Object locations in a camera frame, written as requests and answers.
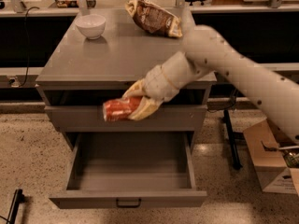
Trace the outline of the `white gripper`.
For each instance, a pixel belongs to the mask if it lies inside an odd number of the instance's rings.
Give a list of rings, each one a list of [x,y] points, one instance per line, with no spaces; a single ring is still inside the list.
[[[163,68],[160,65],[154,66],[144,79],[136,81],[123,95],[124,98],[148,96],[141,99],[139,106],[128,119],[142,120],[149,117],[159,109],[162,102],[169,102],[178,93],[179,89],[169,81]]]

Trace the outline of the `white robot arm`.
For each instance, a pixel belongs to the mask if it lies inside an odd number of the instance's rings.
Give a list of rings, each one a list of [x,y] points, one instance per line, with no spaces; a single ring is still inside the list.
[[[242,56],[212,27],[197,25],[182,12],[181,49],[152,68],[124,94],[168,102],[187,84],[216,71],[261,109],[293,142],[299,139],[299,86]]]

